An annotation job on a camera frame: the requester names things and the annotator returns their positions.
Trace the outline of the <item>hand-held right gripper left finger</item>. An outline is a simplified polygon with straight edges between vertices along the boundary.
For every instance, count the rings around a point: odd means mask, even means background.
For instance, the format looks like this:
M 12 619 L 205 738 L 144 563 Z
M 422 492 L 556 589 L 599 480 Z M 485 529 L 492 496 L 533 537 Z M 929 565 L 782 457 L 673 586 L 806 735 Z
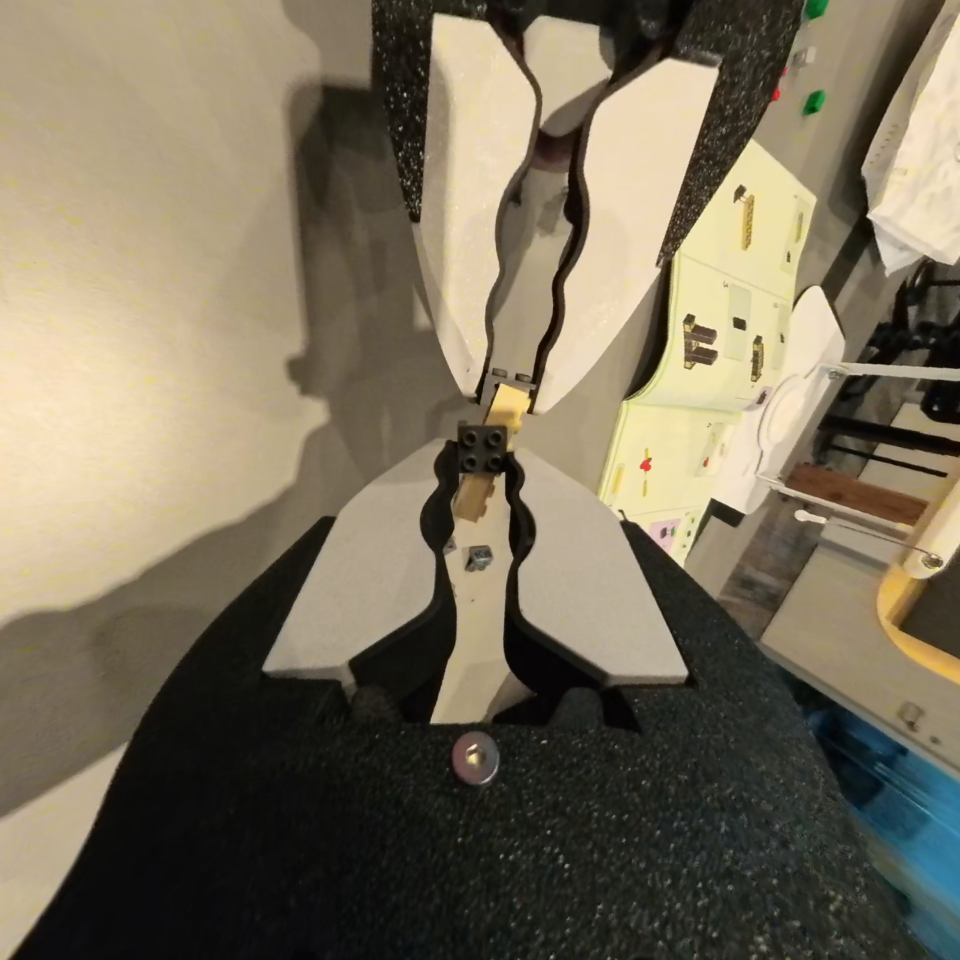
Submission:
M 459 486 L 452 440 L 433 440 L 334 519 L 263 663 L 266 675 L 383 690 L 429 722 L 457 639 L 445 548 Z

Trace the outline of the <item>pale green instruction booklet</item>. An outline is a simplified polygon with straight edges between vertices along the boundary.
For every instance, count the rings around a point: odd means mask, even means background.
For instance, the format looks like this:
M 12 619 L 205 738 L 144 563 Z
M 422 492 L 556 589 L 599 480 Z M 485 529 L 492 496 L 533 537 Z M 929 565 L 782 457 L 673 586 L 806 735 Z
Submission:
M 815 204 L 750 140 L 669 264 L 665 342 L 619 407 L 598 497 L 680 567 L 716 495 L 754 485 Z

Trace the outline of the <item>blue plastic box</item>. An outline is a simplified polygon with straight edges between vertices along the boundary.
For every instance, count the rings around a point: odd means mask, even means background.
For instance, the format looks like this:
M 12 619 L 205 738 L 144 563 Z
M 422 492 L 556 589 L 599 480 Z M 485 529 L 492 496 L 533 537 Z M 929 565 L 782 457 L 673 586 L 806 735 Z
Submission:
M 906 925 L 931 957 L 958 958 L 958 780 L 812 686 L 791 691 Z

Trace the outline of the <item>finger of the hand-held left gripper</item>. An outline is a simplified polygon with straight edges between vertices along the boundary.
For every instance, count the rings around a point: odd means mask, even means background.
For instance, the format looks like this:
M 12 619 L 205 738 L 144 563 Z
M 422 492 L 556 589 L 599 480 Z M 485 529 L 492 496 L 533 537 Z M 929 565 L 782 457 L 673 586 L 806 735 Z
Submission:
M 555 278 L 534 414 L 547 414 L 580 383 L 658 278 L 717 81 L 716 62 L 668 56 L 620 78 L 588 115 L 571 187 L 581 220 Z
M 419 221 L 423 306 L 461 395 L 480 400 L 494 346 L 506 209 L 529 169 L 543 94 L 489 21 L 436 13 L 431 26 Z

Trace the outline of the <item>black square toy brick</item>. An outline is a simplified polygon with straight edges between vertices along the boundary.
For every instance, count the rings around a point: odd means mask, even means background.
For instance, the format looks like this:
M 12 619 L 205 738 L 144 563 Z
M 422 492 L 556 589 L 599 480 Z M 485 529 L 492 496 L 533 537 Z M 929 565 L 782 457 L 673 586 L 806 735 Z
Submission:
M 456 437 L 459 474 L 502 474 L 516 433 L 516 430 L 503 424 L 459 422 Z

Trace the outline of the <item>tan and black brick assembly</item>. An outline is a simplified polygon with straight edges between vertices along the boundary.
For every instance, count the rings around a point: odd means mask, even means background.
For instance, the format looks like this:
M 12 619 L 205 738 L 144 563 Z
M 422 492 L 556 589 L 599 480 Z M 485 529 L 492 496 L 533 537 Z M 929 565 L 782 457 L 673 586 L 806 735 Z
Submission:
M 503 425 L 515 430 L 514 439 L 510 443 L 509 452 L 511 452 L 516 435 L 522 429 L 522 419 L 531 405 L 531 398 L 523 393 L 514 393 L 512 390 L 509 390 L 509 393 L 512 397 L 507 396 L 507 390 L 501 387 L 492 405 L 486 410 L 483 421 L 474 425 Z M 457 493 L 451 501 L 453 517 L 456 520 L 478 522 L 486 514 L 487 504 L 494 492 L 498 476 L 461 475 Z

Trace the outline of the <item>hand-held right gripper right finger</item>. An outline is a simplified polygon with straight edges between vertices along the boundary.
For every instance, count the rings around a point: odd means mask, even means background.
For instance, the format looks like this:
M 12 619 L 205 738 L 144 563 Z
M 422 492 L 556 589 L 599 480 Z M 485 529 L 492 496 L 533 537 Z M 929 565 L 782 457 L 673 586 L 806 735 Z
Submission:
M 536 694 L 683 685 L 689 670 L 615 514 L 528 450 L 504 473 L 503 648 Z

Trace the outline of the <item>round wooden tray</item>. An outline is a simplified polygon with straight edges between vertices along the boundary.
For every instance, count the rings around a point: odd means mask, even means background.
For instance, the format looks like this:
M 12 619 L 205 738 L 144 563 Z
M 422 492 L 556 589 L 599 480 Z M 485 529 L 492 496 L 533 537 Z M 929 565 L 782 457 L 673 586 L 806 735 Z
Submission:
M 922 668 L 959 684 L 958 655 L 911 635 L 902 626 L 930 580 L 954 561 L 959 547 L 959 479 L 932 501 L 898 546 L 878 588 L 876 612 L 887 638 Z

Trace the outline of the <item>black metal frame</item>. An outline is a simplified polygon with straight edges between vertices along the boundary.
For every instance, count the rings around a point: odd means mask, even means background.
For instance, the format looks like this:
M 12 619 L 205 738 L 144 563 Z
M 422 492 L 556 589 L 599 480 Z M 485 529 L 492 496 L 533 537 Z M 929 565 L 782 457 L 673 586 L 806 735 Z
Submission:
M 894 296 L 891 317 L 882 321 L 867 342 L 864 363 L 869 366 L 900 366 L 919 355 L 924 370 L 944 368 L 958 372 L 959 316 L 958 270 L 947 275 L 930 260 L 908 274 Z M 904 387 L 892 387 L 892 400 L 907 402 L 918 396 L 919 413 L 930 427 L 894 426 L 866 417 L 865 403 L 881 384 L 878 373 L 859 373 L 848 379 L 821 420 L 813 441 L 813 464 L 836 467 L 847 458 L 876 462 L 934 477 L 946 477 L 941 469 L 912 465 L 904 459 L 882 456 L 880 447 L 958 459 L 958 439 L 936 433 L 939 427 L 958 426 L 958 382 L 908 379 Z

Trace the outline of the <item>white desk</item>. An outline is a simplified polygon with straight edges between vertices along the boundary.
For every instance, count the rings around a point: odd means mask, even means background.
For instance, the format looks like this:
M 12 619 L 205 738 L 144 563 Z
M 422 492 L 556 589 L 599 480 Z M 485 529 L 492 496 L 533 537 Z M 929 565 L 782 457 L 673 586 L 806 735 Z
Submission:
M 2 2 L 2 816 L 463 402 L 373 2 Z

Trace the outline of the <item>grey metal panel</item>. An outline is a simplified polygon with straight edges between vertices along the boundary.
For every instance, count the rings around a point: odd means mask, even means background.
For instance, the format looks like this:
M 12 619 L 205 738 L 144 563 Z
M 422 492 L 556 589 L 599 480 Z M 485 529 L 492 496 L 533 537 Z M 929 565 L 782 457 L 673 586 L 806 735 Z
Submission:
M 811 687 L 959 775 L 958 661 L 884 621 L 885 570 L 839 544 L 816 547 L 760 648 Z

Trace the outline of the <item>white cloud-shaped tray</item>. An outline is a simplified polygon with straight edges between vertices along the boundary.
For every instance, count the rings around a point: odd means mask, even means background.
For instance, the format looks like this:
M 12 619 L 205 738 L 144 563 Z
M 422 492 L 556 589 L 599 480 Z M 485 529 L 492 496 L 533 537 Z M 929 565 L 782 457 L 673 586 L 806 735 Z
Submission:
M 831 386 L 827 368 L 843 359 L 846 342 L 834 308 L 819 286 L 798 297 L 786 326 L 782 363 L 743 412 L 726 448 L 711 498 L 748 515 L 779 480 Z

